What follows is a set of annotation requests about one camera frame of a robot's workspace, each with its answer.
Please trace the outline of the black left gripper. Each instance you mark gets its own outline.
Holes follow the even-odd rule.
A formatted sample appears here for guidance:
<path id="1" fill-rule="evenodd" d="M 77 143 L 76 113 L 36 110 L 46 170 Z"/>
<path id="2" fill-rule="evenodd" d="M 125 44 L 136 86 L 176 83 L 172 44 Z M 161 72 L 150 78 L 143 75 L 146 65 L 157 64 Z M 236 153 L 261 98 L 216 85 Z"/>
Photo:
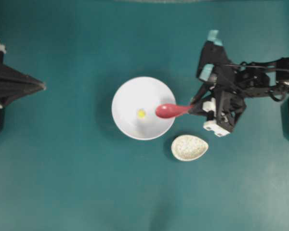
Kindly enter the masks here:
<path id="1" fill-rule="evenodd" d="M 0 79 L 25 84 L 0 84 L 0 132 L 3 129 L 5 116 L 3 106 L 8 106 L 15 100 L 46 89 L 44 82 L 4 65 L 5 53 L 5 46 L 0 44 Z"/>

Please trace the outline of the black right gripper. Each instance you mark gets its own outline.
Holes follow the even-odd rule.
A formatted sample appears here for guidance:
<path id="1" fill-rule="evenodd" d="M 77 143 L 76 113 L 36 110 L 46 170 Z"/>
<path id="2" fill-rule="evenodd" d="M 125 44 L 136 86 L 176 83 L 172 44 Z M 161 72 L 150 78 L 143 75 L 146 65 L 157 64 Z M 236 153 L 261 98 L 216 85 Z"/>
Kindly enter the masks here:
<path id="1" fill-rule="evenodd" d="M 233 132 L 246 109 L 245 98 L 265 97 L 270 77 L 253 67 L 206 64 L 202 69 L 204 83 L 192 98 L 190 115 L 207 115 L 204 129 L 218 137 Z M 202 98 L 207 91 L 210 96 Z"/>

